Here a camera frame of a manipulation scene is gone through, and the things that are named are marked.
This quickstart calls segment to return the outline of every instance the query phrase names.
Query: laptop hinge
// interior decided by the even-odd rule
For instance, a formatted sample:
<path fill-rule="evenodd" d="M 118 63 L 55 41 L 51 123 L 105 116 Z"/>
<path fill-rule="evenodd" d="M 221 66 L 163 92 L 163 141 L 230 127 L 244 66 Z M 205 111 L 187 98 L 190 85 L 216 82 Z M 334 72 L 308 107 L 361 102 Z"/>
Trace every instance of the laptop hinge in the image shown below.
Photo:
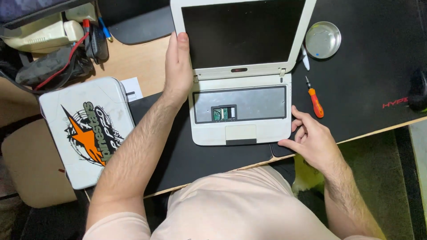
<path fill-rule="evenodd" d="M 280 70 L 280 75 L 279 76 L 281 76 L 281 77 L 285 76 L 285 72 L 286 72 L 286 68 L 282 68 Z"/>

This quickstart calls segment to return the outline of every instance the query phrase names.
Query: beige chair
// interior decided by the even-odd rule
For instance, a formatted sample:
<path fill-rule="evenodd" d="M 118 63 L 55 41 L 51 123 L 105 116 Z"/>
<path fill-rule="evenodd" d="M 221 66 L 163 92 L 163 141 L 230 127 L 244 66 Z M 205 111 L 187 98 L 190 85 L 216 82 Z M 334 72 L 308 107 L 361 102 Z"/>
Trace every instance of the beige chair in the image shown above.
<path fill-rule="evenodd" d="M 33 208 L 76 200 L 59 154 L 44 119 L 32 122 L 8 136 L 3 160 L 21 199 Z"/>

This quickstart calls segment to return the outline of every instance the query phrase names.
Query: orange screwdriver handle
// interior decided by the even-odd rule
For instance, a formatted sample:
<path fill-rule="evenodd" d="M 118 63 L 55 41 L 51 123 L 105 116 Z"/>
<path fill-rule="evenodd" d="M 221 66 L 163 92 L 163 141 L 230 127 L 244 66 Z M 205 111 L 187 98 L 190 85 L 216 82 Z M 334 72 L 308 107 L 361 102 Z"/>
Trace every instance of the orange screwdriver handle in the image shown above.
<path fill-rule="evenodd" d="M 314 113 L 316 116 L 318 118 L 324 117 L 325 112 L 323 111 L 322 105 L 320 105 L 319 100 L 317 99 L 316 91 L 310 88 L 310 90 L 308 90 L 308 94 L 311 96 L 311 101 L 313 102 Z"/>

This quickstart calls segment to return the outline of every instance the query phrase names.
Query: screwdriver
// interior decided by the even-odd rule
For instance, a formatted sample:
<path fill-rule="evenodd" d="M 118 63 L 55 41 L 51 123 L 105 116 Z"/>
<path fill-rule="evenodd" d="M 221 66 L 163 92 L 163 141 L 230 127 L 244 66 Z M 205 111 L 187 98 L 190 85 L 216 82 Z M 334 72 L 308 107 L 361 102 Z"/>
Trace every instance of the screwdriver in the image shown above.
<path fill-rule="evenodd" d="M 325 113 L 319 103 L 319 100 L 317 99 L 316 91 L 314 90 L 314 88 L 311 87 L 311 83 L 308 81 L 307 76 L 305 76 L 305 79 L 307 79 L 308 94 L 310 94 L 311 101 L 313 102 L 314 113 L 318 118 L 322 118 Z"/>

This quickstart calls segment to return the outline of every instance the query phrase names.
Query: finger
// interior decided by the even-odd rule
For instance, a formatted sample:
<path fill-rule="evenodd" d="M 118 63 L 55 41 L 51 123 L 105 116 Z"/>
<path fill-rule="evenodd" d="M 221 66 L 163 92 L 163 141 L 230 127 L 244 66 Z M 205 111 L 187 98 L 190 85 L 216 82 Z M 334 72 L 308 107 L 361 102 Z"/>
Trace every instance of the finger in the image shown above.
<path fill-rule="evenodd" d="M 184 32 L 178 34 L 178 62 L 190 63 L 190 43 Z"/>
<path fill-rule="evenodd" d="M 308 135 L 304 134 L 304 136 L 301 138 L 301 144 L 304 144 L 304 142 L 307 140 Z"/>
<path fill-rule="evenodd" d="M 292 115 L 294 115 L 297 119 L 300 119 L 303 122 L 303 124 L 308 128 L 317 126 L 317 121 L 314 120 L 310 116 L 310 114 L 298 111 L 295 105 L 292 105 Z"/>
<path fill-rule="evenodd" d="M 178 43 L 176 40 L 176 32 L 172 32 L 169 39 L 169 46 L 166 51 L 166 61 L 177 63 L 178 62 Z"/>
<path fill-rule="evenodd" d="M 305 126 L 301 126 L 295 134 L 295 142 L 301 143 L 302 137 L 307 133 L 307 128 Z"/>
<path fill-rule="evenodd" d="M 301 153 L 301 151 L 303 149 L 303 146 L 301 144 L 299 144 L 299 143 L 297 143 L 295 141 L 292 141 L 290 139 L 280 140 L 277 144 L 279 146 L 284 146 L 284 147 L 290 148 L 290 149 L 294 150 L 297 153 Z"/>
<path fill-rule="evenodd" d="M 292 132 L 295 132 L 296 128 L 302 125 L 302 121 L 300 119 L 295 119 L 292 121 Z"/>

